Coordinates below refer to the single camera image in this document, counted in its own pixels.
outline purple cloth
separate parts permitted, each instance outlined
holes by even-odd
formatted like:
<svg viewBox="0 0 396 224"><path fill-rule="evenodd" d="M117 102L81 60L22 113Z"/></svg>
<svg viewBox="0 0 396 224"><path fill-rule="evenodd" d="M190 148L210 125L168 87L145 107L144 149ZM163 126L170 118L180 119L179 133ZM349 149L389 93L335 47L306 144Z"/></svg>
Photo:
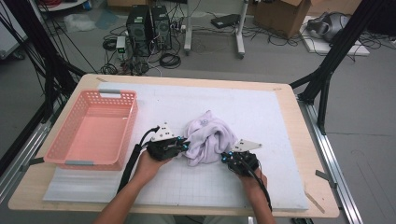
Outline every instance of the purple cloth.
<svg viewBox="0 0 396 224"><path fill-rule="evenodd" d="M190 166L219 161L221 152L229 151L237 140L228 125L213 117L210 110L189 124L185 136L190 145L183 155L189 158Z"/></svg>

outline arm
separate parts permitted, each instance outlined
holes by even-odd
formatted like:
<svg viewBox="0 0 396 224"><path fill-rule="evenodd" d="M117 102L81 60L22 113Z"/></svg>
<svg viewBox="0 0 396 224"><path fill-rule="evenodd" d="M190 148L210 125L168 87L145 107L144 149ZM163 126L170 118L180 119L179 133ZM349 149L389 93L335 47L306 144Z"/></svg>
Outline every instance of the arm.
<svg viewBox="0 0 396 224"><path fill-rule="evenodd" d="M142 152L132 179L93 223L123 223L140 190L157 174L161 166L169 161L155 161L147 151Z"/></svg>
<svg viewBox="0 0 396 224"><path fill-rule="evenodd" d="M267 177L262 174L262 171L258 168L255 172L256 176L262 178L262 182L267 187ZM257 218L258 224L272 224L276 223L271 210L267 204L264 192L259 186L257 181L250 176L238 176L242 182L247 199L253 207L254 215Z"/></svg>

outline cardboard box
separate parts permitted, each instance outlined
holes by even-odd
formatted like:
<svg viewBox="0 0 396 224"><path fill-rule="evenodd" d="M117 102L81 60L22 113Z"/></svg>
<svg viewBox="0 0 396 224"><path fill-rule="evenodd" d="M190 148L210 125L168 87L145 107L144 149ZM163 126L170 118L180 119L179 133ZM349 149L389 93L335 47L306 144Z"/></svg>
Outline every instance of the cardboard box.
<svg viewBox="0 0 396 224"><path fill-rule="evenodd" d="M353 15L360 3L361 0L324 0L309 8L308 15L318 17L326 11Z"/></svg>
<svg viewBox="0 0 396 224"><path fill-rule="evenodd" d="M256 25L287 39L298 34L311 7L322 0L277 0L268 4L260 2L254 14Z"/></svg>
<svg viewBox="0 0 396 224"><path fill-rule="evenodd" d="M254 15L254 12L256 11L256 6L257 4L253 3L253 0L248 0L248 6L247 6L247 15Z"/></svg>

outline hand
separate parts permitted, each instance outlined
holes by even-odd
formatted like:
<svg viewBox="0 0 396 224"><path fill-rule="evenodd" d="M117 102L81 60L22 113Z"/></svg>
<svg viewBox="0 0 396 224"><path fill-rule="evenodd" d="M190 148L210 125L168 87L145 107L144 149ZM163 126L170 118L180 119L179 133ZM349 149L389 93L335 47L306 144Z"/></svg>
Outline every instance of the hand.
<svg viewBox="0 0 396 224"><path fill-rule="evenodd" d="M172 159L166 161L156 161L152 159L147 151L140 154L136 171L132 180L138 183L142 188L157 174L158 170Z"/></svg>
<svg viewBox="0 0 396 224"><path fill-rule="evenodd" d="M262 183L264 184L265 187L267 187L267 176L265 176L262 173L262 170L260 168L257 168L254 173L256 176L262 180ZM252 176L238 176L239 179L242 182L242 185L244 187L245 193L247 195L248 200L250 203L254 203L257 199L262 198L262 196L265 198L264 193L262 192L262 189L260 188L259 183L256 181L256 179Z"/></svg>

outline wooden table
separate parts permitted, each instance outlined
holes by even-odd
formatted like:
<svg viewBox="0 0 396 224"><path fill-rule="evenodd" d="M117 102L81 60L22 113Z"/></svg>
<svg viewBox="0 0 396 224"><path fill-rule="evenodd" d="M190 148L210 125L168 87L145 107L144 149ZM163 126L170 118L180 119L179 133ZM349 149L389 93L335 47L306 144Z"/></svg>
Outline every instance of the wooden table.
<svg viewBox="0 0 396 224"><path fill-rule="evenodd" d="M78 92L87 88L96 88L101 82L120 82L152 85L178 85L191 87L232 88L256 91L274 91L279 102L283 119L286 123L290 144L299 168L304 185L305 195L309 209L303 212L274 212L276 217L338 217L339 209L335 202L332 190L327 180L315 175L315 171L323 172L318 158L318 153L311 139L310 133L304 122L300 107L291 87L287 84L220 81L189 78L166 77L122 77L107 75L86 75L78 86L63 112L53 125L46 141L37 153L43 157L50 147L50 143L60 129L66 114L70 111L72 103L76 100ZM21 183L8 202L10 209L15 210L41 210L41 211L101 211L104 203L52 203L44 202L42 198L53 177L55 164L41 163L33 165L26 172ZM253 216L253 211L246 208L213 208L213 207L188 207L188 206L160 206L160 205L135 205L131 208L135 213L155 213L174 215L219 215L219 216Z"/></svg>

